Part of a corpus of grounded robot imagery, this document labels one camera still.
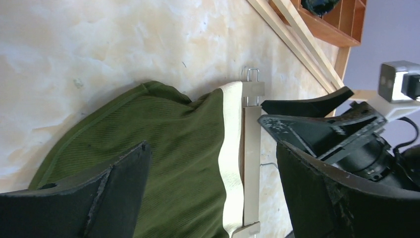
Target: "black cable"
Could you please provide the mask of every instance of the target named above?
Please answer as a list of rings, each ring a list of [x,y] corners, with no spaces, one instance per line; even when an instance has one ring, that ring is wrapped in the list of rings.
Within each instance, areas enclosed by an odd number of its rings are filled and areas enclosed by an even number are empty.
[[[260,164],[261,167],[266,166],[266,165],[273,165],[276,167],[276,169],[278,169],[278,165],[276,163],[266,163],[266,164]]]
[[[394,149],[392,150],[392,152],[394,152],[395,157],[397,157],[397,155],[398,156],[400,155],[399,149],[401,147],[413,144],[417,140],[417,138],[419,137],[419,127],[416,125],[416,123],[414,123],[414,121],[412,121],[411,119],[409,119],[407,117],[402,117],[402,118],[399,118],[398,120],[408,122],[410,125],[412,125],[414,127],[414,129],[416,130],[416,136],[414,137],[414,139],[412,139],[410,141],[407,141],[405,143],[401,143],[401,144],[395,146]]]

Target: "black object on shelf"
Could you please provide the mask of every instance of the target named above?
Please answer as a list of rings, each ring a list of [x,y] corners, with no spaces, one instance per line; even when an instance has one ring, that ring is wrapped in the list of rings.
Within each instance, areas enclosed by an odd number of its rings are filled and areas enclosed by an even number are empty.
[[[340,0],[302,0],[302,6],[316,16],[324,16],[332,11]]]

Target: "wooden slat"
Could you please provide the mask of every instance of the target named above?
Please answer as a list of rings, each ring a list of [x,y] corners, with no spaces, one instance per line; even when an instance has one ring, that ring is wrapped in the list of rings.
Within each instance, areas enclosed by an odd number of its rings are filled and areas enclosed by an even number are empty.
[[[331,85],[329,80],[323,75],[319,67],[312,58],[307,54],[303,46],[295,39],[286,25],[281,21],[266,0],[248,0],[252,7],[260,14],[260,16],[269,24],[274,32],[283,40],[290,48],[302,64],[311,72],[315,79],[328,92],[332,93],[336,89]]]
[[[341,80],[344,81],[344,75],[346,74],[347,63],[349,61],[350,56],[350,47],[342,47],[338,49],[337,59],[335,61],[334,69],[337,72],[338,76],[340,76]],[[334,117],[335,116],[335,109],[330,112],[326,117]]]
[[[356,2],[356,9],[355,9],[355,15],[353,19],[353,31],[352,31],[352,37],[358,41],[362,41],[362,35],[363,35],[363,26],[365,21],[365,5],[358,0]]]
[[[346,33],[348,36],[352,36],[353,31],[353,19],[356,8],[356,1],[359,0],[343,0],[343,11],[341,13],[340,26],[338,27],[342,32]]]
[[[339,89],[344,87],[341,78],[335,72],[331,62],[327,59],[322,49],[315,41],[315,37],[310,32],[309,28],[299,15],[296,8],[290,0],[272,0],[273,3],[280,10],[281,14],[289,22],[290,26],[295,30],[296,34],[301,38],[302,42],[308,48],[309,52],[313,55],[316,62],[324,71],[327,78],[331,81],[335,88]]]
[[[354,101],[367,101],[375,97],[378,93],[375,90],[352,90],[354,95],[350,98]]]

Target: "white wall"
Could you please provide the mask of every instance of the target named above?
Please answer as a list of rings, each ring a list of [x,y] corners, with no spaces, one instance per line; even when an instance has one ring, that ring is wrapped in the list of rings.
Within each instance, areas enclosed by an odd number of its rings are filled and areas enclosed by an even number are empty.
[[[396,60],[420,64],[420,0],[368,0],[362,45],[352,48],[344,82],[351,89],[376,90],[380,64]],[[408,117],[420,125],[420,112]],[[402,121],[385,129],[382,136],[391,146],[415,135]]]

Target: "wall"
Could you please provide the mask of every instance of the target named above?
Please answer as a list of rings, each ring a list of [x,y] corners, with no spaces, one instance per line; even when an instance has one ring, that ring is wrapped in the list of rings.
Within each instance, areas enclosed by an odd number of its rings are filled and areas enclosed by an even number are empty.
[[[419,0],[367,1],[362,45],[352,48],[346,86],[376,90],[381,63],[396,60],[420,63],[419,10]],[[337,114],[346,108],[339,108]],[[420,112],[409,118],[420,125]],[[402,121],[391,122],[385,129],[382,136],[391,146],[411,140],[415,135],[412,126]]]
[[[325,94],[246,0],[0,0],[0,29],[0,193],[27,188],[67,130],[146,80],[195,100],[251,66],[261,101]],[[277,161],[275,146],[263,130],[261,163]],[[261,237],[284,237],[279,172],[260,170]]]

